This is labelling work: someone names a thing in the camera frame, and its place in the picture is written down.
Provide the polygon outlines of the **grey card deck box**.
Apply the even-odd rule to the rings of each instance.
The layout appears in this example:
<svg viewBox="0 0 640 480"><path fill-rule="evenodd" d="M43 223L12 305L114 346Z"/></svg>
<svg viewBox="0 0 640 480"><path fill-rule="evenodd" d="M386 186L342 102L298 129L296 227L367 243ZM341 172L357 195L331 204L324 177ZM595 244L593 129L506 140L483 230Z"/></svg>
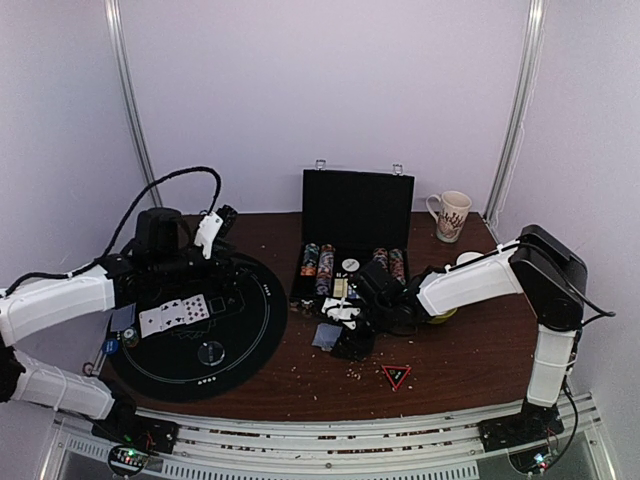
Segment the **grey card deck box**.
<svg viewBox="0 0 640 480"><path fill-rule="evenodd" d="M335 346L342 331L343 328L341 326L321 323L316 327L311 345L322 351L329 352Z"/></svg>

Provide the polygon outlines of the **blue checkered playing card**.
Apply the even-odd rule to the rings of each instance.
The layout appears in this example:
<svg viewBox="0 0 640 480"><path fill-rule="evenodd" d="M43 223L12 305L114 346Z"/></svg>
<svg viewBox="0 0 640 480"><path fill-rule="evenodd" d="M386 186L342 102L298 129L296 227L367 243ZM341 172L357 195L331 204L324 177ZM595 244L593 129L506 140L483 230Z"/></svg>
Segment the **blue checkered playing card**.
<svg viewBox="0 0 640 480"><path fill-rule="evenodd" d="M114 309L110 317L110 331L121 332L130 328L135 321L135 311L134 304Z"/></svg>

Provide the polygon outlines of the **black poker chip case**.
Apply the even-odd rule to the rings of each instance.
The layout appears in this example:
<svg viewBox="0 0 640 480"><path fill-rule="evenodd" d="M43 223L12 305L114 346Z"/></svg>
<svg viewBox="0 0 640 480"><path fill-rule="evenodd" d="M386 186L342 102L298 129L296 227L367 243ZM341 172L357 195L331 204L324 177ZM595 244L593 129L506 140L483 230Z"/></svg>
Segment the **black poker chip case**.
<svg viewBox="0 0 640 480"><path fill-rule="evenodd" d="M408 242L415 179L412 176L348 170L305 169L302 173L301 246L289 294L290 307L309 311L333 297L336 278L355 273L342 271L345 258L363 267L376 248L403 252L406 281L409 278ZM315 277L300 275L307 244L335 248L333 277L328 296L314 292Z"/></svg>

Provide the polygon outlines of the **blue small blind button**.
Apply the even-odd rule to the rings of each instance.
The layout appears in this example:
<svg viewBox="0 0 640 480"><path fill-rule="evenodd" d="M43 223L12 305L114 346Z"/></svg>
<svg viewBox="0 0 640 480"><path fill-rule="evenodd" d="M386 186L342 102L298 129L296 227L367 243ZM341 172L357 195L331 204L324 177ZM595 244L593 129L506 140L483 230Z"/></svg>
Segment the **blue small blind button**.
<svg viewBox="0 0 640 480"><path fill-rule="evenodd" d="M115 355L119 350L120 342L116 338L106 339L101 345L101 352L107 357Z"/></svg>

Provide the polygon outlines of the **clear black round button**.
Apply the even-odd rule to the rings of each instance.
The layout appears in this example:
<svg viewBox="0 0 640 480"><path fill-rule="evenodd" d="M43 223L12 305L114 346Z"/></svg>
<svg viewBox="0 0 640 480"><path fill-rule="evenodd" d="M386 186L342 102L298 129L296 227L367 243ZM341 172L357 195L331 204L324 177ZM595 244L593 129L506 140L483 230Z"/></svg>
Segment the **clear black round button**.
<svg viewBox="0 0 640 480"><path fill-rule="evenodd" d="M203 342L197 351L199 362L208 367L219 365L225 359L226 351L218 341Z"/></svg>

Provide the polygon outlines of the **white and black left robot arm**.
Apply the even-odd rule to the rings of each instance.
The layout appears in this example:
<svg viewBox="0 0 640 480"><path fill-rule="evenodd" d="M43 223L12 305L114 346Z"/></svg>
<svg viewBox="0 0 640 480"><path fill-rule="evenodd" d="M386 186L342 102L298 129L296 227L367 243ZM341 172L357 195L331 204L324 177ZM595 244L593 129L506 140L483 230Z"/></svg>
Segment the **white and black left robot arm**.
<svg viewBox="0 0 640 480"><path fill-rule="evenodd" d="M90 263L63 274L30 272L1 293L1 399L25 401L82 416L123 444L144 433L134 401L93 377L82 377L39 362L15 344L66 321L133 302L129 280L144 274L124 254L104 252Z"/></svg>

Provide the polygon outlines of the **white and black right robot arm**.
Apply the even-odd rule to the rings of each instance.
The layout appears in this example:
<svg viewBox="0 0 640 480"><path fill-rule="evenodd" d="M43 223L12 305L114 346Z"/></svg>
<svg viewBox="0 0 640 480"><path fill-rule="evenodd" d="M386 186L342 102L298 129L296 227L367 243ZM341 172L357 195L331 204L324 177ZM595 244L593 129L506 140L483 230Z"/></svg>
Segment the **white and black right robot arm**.
<svg viewBox="0 0 640 480"><path fill-rule="evenodd" d="M569 395L568 377L584 328L614 317L586 294L585 262L539 225L491 251L466 253L444 267L430 266L405 281L371 261L349 279L354 298L327 298L318 312L345 329L339 355L356 359L369 353L377 334L394 327L418 326L455 310L497 302L517 302L536 324L536 344L525 397L518 412L478 425L486 452L525 446L564 430L558 401Z"/></svg>

